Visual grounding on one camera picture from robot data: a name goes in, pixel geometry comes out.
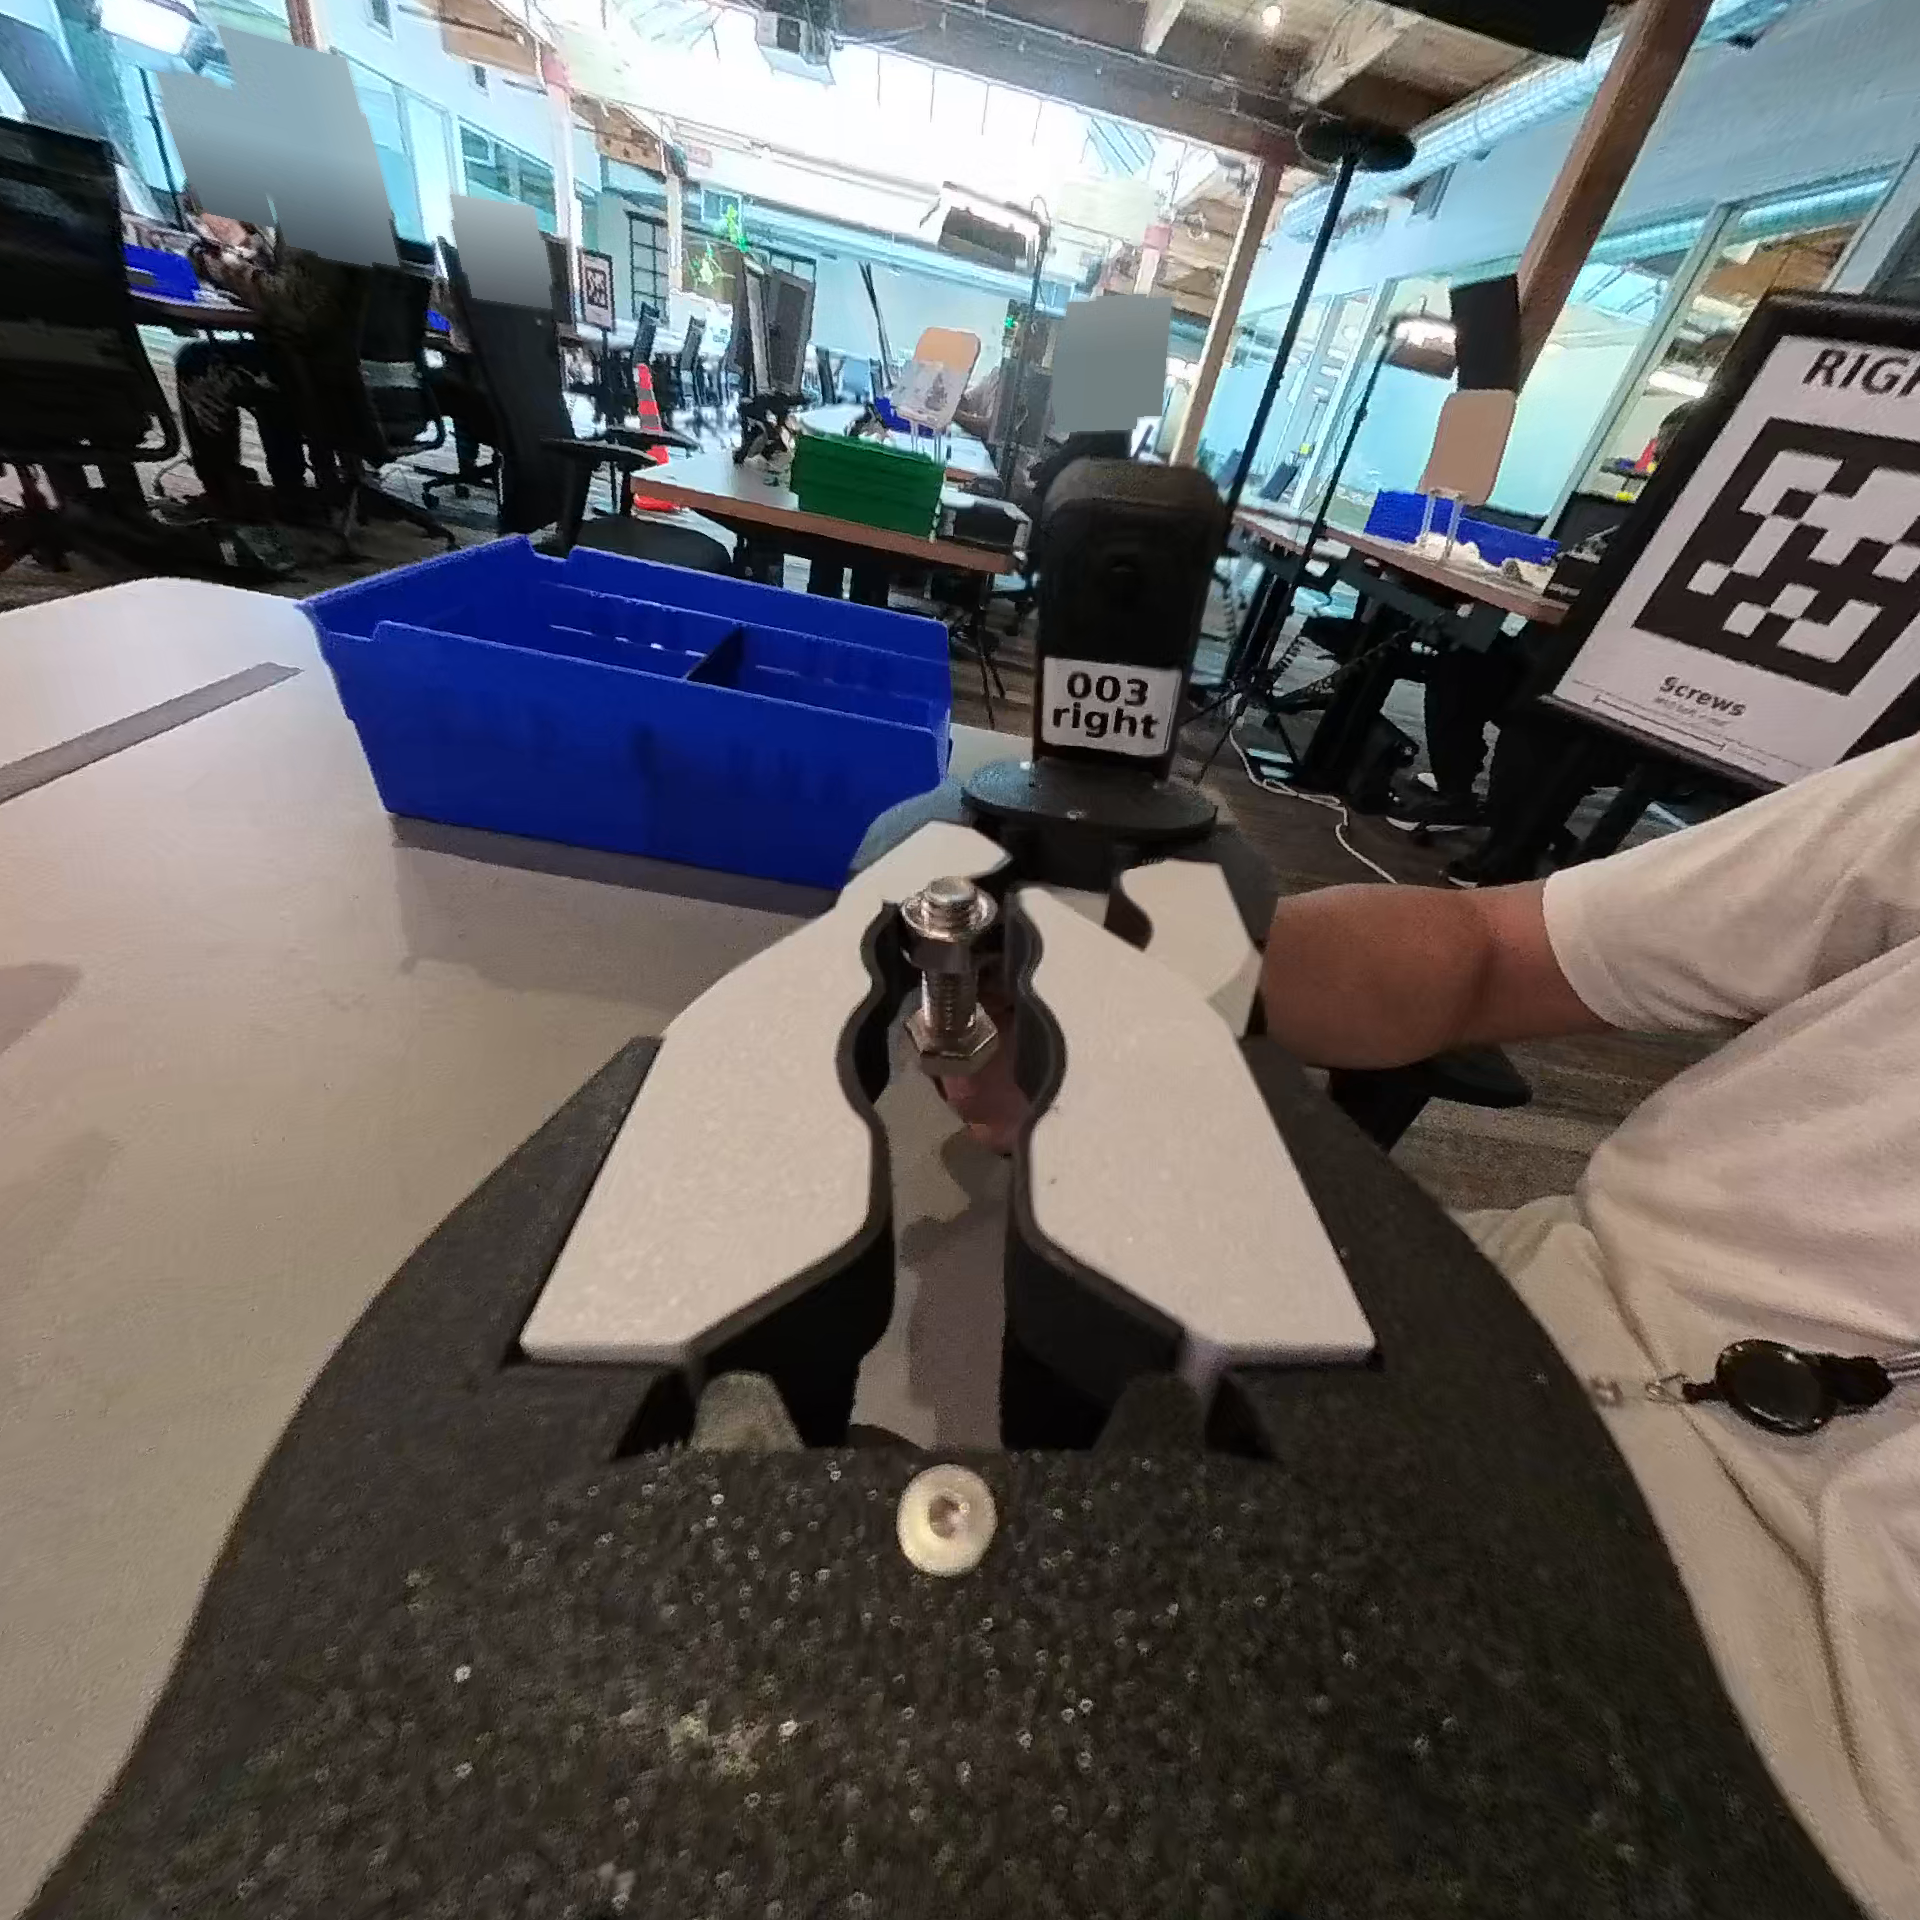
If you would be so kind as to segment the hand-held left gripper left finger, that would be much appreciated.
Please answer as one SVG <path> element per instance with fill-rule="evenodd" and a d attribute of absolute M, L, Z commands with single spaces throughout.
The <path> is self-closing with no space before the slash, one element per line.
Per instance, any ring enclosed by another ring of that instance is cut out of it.
<path fill-rule="evenodd" d="M 753 1373 L 835 1447 L 896 1307 L 876 1101 L 896 903 L 847 887 L 670 1022 L 520 1332 L 524 1359 Z"/>

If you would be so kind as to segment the wooden support post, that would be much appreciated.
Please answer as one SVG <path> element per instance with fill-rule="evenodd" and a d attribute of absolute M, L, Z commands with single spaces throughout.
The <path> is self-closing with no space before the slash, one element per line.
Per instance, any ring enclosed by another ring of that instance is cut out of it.
<path fill-rule="evenodd" d="M 1516 390 L 1542 358 L 1709 9 L 1709 2 L 1639 2 L 1628 12 L 1517 261 Z"/>

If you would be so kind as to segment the black badge reel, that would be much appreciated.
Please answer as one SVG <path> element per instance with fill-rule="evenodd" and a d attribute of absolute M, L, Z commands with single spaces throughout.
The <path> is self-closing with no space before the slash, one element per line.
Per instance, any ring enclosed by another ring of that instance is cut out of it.
<path fill-rule="evenodd" d="M 1703 1378 L 1666 1373 L 1644 1381 L 1653 1403 L 1722 1407 L 1779 1438 L 1809 1438 L 1840 1419 L 1883 1406 L 1918 1380 L 1918 1350 L 1835 1353 L 1767 1338 L 1723 1346 Z"/>

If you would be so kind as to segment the small instruction board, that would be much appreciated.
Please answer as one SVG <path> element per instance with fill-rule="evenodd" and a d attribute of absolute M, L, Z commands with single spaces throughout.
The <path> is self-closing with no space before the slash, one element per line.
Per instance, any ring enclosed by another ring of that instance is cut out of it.
<path fill-rule="evenodd" d="M 945 432 L 971 382 L 982 339 L 951 326 L 925 326 L 892 387 L 892 405 L 915 430 Z"/>

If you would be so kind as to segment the wooden office table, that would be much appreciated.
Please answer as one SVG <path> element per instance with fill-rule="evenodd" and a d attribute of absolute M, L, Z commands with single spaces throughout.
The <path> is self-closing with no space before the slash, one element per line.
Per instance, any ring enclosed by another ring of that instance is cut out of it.
<path fill-rule="evenodd" d="M 1379 540 L 1337 526 L 1314 534 L 1311 519 L 1264 506 L 1240 503 L 1232 512 L 1232 521 L 1236 530 L 1265 545 L 1293 555 L 1353 560 L 1359 571 L 1381 580 L 1392 577 L 1446 606 L 1474 601 L 1503 615 L 1546 626 L 1559 626 L 1572 611 L 1572 601 L 1555 600 L 1543 587 L 1531 587 L 1474 561 L 1440 560 L 1405 542 Z"/>
<path fill-rule="evenodd" d="M 703 515 L 751 542 L 775 545 L 785 553 L 841 564 L 880 567 L 892 577 L 914 571 L 957 571 L 970 577 L 996 577 L 1014 571 L 1023 548 L 993 548 L 965 540 L 933 536 L 914 537 L 897 530 L 835 517 L 800 507 L 783 484 L 762 470 L 735 465 L 724 447 L 695 447 L 659 463 L 643 463 L 633 474 L 635 492 L 672 507 Z"/>

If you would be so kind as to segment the computer monitor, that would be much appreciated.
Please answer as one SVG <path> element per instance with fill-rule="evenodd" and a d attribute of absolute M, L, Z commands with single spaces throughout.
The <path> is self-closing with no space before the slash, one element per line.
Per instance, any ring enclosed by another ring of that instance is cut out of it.
<path fill-rule="evenodd" d="M 732 362 L 740 396 L 803 396 L 811 352 L 814 281 L 778 260 L 740 252 L 733 271 Z"/>

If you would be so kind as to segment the blue plastic bin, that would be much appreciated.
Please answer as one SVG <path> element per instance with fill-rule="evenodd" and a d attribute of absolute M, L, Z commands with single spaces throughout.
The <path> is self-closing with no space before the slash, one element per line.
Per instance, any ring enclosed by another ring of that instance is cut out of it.
<path fill-rule="evenodd" d="M 299 607 L 400 817 L 834 889 L 948 775 L 927 615 L 524 537 Z"/>
<path fill-rule="evenodd" d="M 1493 569 L 1506 564 L 1549 567 L 1561 552 L 1555 540 L 1480 517 L 1450 494 L 1431 500 L 1426 492 L 1379 489 L 1359 531 L 1401 545 L 1437 542 L 1440 550 Z"/>

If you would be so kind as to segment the black speaker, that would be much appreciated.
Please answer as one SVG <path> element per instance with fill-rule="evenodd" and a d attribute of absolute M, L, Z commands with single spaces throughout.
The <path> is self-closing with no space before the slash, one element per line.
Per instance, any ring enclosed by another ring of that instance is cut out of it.
<path fill-rule="evenodd" d="M 1454 284 L 1450 323 L 1454 387 L 1517 396 L 1523 384 L 1519 278 L 1506 271 Z"/>

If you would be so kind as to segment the black framed marker sign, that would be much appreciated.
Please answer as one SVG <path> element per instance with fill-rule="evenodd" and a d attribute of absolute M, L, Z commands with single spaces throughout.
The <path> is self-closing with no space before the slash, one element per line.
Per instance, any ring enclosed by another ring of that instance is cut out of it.
<path fill-rule="evenodd" d="M 1755 791 L 1915 729 L 1918 307 L 1773 293 L 1555 630 L 1540 703 Z"/>

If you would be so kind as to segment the stack of green bins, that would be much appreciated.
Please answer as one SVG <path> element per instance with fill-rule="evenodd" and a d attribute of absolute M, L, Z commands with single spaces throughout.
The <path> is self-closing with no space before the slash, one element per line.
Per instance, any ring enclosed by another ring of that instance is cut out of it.
<path fill-rule="evenodd" d="M 801 430 L 785 484 L 805 515 L 930 540 L 937 530 L 948 467 L 912 445 Z"/>

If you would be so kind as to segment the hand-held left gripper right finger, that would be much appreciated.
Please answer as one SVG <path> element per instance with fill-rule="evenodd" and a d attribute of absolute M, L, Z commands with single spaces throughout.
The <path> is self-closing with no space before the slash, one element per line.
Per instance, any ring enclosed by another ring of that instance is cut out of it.
<path fill-rule="evenodd" d="M 1367 1380 L 1379 1336 L 1296 1164 L 1273 1047 L 1236 1038 L 1142 950 L 1144 925 L 1054 884 L 1008 894 L 1030 1117 L 1010 1160 L 998 1415 L 1010 1449 L 1090 1449 L 1167 1387 L 1201 1432 L 1270 1387 Z"/>

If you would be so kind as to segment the black pole stand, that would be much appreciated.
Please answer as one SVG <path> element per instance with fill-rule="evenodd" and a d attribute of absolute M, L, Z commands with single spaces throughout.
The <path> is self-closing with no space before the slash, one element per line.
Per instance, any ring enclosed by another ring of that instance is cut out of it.
<path fill-rule="evenodd" d="M 1329 316 L 1340 312 L 1342 300 L 1328 297 L 1323 271 L 1346 217 L 1353 181 L 1400 173 L 1415 156 L 1415 142 L 1411 133 L 1378 121 L 1319 118 L 1303 133 L 1303 154 L 1323 162 L 1329 180 L 1260 397 L 1229 465 L 1220 472 L 1225 502 L 1225 540 L 1220 555 L 1229 567 L 1238 564 L 1238 510 L 1257 507 L 1275 474 L 1280 489 L 1287 492 L 1300 467 L 1300 456 L 1286 445 L 1301 393 L 1314 390 L 1322 372 L 1323 336 L 1329 328 L 1340 330 L 1340 320 Z"/>

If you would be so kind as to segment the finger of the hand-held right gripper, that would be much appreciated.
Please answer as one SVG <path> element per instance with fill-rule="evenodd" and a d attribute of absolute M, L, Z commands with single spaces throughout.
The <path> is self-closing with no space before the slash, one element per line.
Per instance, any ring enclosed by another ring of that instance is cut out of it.
<path fill-rule="evenodd" d="M 851 874 L 834 899 L 834 914 L 872 919 L 933 882 L 965 879 L 983 887 L 1008 865 L 1005 847 L 982 832 L 953 821 L 925 821 Z"/>
<path fill-rule="evenodd" d="M 1116 875 L 1140 946 L 1188 979 L 1236 1039 L 1255 1027 L 1261 956 L 1217 862 L 1150 862 Z"/>

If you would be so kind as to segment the white t-shirt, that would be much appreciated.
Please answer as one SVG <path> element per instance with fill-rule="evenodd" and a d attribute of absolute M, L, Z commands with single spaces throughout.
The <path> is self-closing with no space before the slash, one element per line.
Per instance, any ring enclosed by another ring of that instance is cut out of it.
<path fill-rule="evenodd" d="M 1570 1194 L 1454 1219 L 1595 1390 L 1818 1852 L 1915 1916 L 1915 1387 L 1804 1438 L 1650 1395 L 1742 1338 L 1915 1350 L 1915 740 L 1557 872 L 1543 922 L 1606 1025 L 1716 1047 Z"/>

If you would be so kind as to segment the silver hex bolt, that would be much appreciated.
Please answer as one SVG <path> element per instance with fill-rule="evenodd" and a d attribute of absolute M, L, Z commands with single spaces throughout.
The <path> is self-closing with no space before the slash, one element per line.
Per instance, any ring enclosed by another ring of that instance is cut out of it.
<path fill-rule="evenodd" d="M 976 1010 L 993 1018 L 982 1000 L 979 947 L 996 918 L 996 899 L 965 877 L 936 879 L 897 906 L 905 956 L 917 973 L 905 1015 L 922 1008 L 941 1025 L 962 1025 Z"/>

